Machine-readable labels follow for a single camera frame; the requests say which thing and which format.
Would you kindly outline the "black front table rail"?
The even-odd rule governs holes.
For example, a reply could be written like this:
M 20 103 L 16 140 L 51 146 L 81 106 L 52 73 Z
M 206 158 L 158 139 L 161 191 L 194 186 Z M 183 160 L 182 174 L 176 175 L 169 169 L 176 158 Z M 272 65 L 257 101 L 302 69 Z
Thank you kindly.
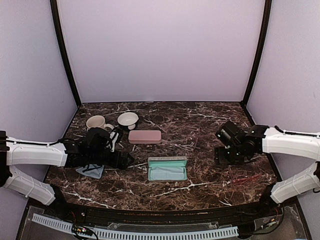
M 105 225 L 111 222 L 138 225 L 179 225 L 204 222 L 245 223 L 267 215 L 266 210 L 258 210 L 257 203 L 183 211 L 116 210 L 66 203 L 56 207 L 55 210 L 64 217 L 75 219 L 77 223 L 97 225 Z

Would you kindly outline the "black frame right post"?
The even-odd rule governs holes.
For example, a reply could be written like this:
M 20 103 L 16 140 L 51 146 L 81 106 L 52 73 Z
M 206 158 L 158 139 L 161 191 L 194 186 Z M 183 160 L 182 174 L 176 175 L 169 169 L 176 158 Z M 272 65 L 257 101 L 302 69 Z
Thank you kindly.
M 272 8 L 272 0 L 265 0 L 264 1 L 264 9 L 263 9 L 263 14 L 262 14 L 262 21 L 261 21 L 261 27 L 260 27 L 260 32 L 259 32 L 259 37 L 258 37 L 258 42 L 257 42 L 257 47 L 254 55 L 254 60 L 251 68 L 251 72 L 249 75 L 248 83 L 244 92 L 244 96 L 241 103 L 241 106 L 246 109 L 247 105 L 249 103 L 251 93 L 253 91 L 253 87 L 255 84 L 255 80 L 258 74 L 261 58 L 263 55 L 263 50 L 265 46 L 265 41 L 266 41 L 266 36 L 267 36 L 267 31 L 268 31 L 268 26 L 269 26 L 269 20 L 270 20 L 270 15 L 271 15 L 271 8 Z

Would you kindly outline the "light blue cleaning cloth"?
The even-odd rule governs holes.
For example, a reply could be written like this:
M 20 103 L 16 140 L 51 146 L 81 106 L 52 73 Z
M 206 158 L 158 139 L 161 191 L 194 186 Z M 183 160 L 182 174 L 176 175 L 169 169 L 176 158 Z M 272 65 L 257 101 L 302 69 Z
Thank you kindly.
M 151 181 L 182 181 L 186 179 L 183 167 L 153 167 L 149 169 Z

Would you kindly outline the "black frame post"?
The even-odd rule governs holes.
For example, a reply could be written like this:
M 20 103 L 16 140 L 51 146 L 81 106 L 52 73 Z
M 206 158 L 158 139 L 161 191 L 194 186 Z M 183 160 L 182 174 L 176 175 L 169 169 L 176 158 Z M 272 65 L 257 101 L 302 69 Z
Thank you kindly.
M 258 37 L 258 42 L 257 42 L 257 47 L 254 55 L 254 60 L 251 68 L 251 72 L 249 75 L 248 83 L 244 92 L 244 96 L 241 103 L 241 106 L 246 109 L 247 105 L 249 103 L 251 93 L 253 91 L 253 87 L 255 84 L 255 80 L 258 74 L 261 58 L 263 55 L 263 50 L 265 46 L 265 41 L 266 41 L 266 36 L 267 36 L 267 31 L 268 31 L 268 26 L 269 26 L 269 20 L 270 20 L 270 15 L 271 15 L 271 8 L 272 8 L 272 0 L 265 0 L 264 1 L 264 9 L 263 9 L 263 14 L 262 14 L 262 21 L 261 21 L 261 27 L 260 27 L 260 32 L 259 32 L 259 37 Z
M 59 14 L 59 7 L 58 7 L 58 1 L 57 0 L 50 0 L 50 9 L 51 9 L 51 15 L 52 15 L 52 20 L 53 20 L 53 25 L 54 25 L 54 30 L 55 30 L 55 35 L 58 43 L 58 48 L 60 52 L 60 56 L 62 59 L 64 71 L 67 77 L 67 81 L 73 96 L 73 99 L 75 101 L 75 104 L 77 108 L 79 108 L 82 105 L 82 101 L 76 86 L 76 82 L 73 76 L 71 64 L 69 61 L 69 56 L 67 53 L 67 48 L 66 48 L 66 43 L 63 35 L 63 29 L 62 29 L 62 24 L 61 24 L 61 19 L 60 19 L 60 14 Z

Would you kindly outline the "clear pink sunglasses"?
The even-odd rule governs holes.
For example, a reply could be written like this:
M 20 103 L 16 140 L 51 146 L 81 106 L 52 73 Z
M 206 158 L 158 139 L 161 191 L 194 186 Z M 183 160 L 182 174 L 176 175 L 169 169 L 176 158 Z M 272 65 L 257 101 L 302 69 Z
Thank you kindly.
M 228 165 L 227 170 L 231 183 L 235 185 L 244 185 L 254 182 L 262 176 L 261 173 L 255 173 L 247 171 L 246 169 L 242 169 L 241 165 Z

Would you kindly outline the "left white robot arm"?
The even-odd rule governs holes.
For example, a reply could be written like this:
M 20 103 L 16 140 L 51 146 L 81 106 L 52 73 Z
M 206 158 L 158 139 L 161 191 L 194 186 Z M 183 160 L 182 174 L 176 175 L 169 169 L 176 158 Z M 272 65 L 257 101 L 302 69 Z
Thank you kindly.
M 61 138 L 56 142 L 36 142 L 8 137 L 5 131 L 1 131 L 0 186 L 50 206 L 58 217 L 67 218 L 71 208 L 60 188 L 40 182 L 16 166 L 47 165 L 89 169 L 90 165 L 97 165 L 125 170 L 134 158 L 128 152 L 115 149 L 122 136 L 123 131 L 118 128 L 108 132 L 94 127 L 77 140 Z

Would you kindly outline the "white bowl dark exterior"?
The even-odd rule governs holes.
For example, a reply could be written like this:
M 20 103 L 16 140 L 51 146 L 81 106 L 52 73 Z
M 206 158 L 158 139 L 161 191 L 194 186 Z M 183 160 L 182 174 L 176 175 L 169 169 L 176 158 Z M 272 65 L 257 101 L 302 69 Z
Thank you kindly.
M 125 112 L 122 113 L 117 118 L 118 126 L 124 131 L 134 130 L 139 121 L 139 116 L 134 112 Z

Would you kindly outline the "beige ceramic mug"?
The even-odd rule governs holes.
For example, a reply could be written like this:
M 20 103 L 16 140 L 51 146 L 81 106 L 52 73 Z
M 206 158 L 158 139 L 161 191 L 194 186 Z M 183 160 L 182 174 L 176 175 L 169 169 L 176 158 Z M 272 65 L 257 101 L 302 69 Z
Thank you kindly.
M 106 123 L 106 119 L 102 115 L 94 115 L 90 117 L 86 121 L 86 127 L 88 130 L 93 128 L 100 128 L 106 131 L 112 131 L 115 128 L 112 124 Z

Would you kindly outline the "small circuit board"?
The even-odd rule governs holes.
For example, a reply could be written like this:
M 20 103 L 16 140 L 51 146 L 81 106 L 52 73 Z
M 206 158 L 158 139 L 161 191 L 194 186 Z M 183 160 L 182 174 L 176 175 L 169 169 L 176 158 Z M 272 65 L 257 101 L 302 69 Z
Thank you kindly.
M 71 232 L 75 235 L 86 235 L 86 236 L 91 236 L 92 235 L 92 230 L 89 229 L 86 226 L 81 226 L 78 224 L 73 224 L 71 227 Z

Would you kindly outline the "grey case teal lining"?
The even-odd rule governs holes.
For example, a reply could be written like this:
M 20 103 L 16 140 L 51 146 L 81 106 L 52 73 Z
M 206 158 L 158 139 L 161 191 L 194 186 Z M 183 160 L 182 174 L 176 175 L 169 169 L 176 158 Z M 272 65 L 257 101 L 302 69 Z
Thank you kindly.
M 150 182 L 181 182 L 187 180 L 186 156 L 149 157 L 148 180 Z

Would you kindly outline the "black frame left post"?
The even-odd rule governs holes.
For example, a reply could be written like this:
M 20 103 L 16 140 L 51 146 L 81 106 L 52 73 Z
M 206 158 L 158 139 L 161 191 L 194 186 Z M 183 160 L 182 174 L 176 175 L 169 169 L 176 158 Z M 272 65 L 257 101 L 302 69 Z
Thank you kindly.
M 60 19 L 60 14 L 59 14 L 59 7 L 58 7 L 58 1 L 57 0 L 50 0 L 50 9 L 51 9 L 51 15 L 52 15 L 52 20 L 53 20 L 53 25 L 54 25 L 54 30 L 55 30 L 55 35 L 58 43 L 58 48 L 60 52 L 60 56 L 62 59 L 64 71 L 67 77 L 67 81 L 73 96 L 73 99 L 75 101 L 75 104 L 77 108 L 79 108 L 82 105 L 82 101 L 76 86 L 76 82 L 73 76 L 71 64 L 69 61 L 69 56 L 67 53 L 67 48 L 66 48 L 66 43 L 63 35 L 63 29 L 62 29 L 62 24 L 61 24 L 61 19 Z

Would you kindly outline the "pink glasses case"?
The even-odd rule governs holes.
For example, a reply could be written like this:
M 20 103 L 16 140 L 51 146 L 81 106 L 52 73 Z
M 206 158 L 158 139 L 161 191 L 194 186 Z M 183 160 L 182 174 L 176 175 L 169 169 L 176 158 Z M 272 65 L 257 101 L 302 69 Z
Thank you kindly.
M 160 130 L 131 130 L 128 135 L 131 144 L 159 144 L 162 141 Z

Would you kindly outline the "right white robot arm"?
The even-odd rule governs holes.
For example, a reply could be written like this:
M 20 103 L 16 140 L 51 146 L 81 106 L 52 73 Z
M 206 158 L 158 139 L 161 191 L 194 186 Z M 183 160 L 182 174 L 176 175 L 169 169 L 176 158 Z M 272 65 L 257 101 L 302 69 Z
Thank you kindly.
M 320 134 L 280 129 L 278 126 L 253 125 L 242 129 L 232 121 L 222 124 L 215 136 L 223 143 L 217 152 L 231 163 L 250 161 L 255 154 L 286 154 L 315 162 L 294 176 L 266 187 L 255 205 L 255 213 L 266 217 L 275 205 L 309 190 L 320 190 Z

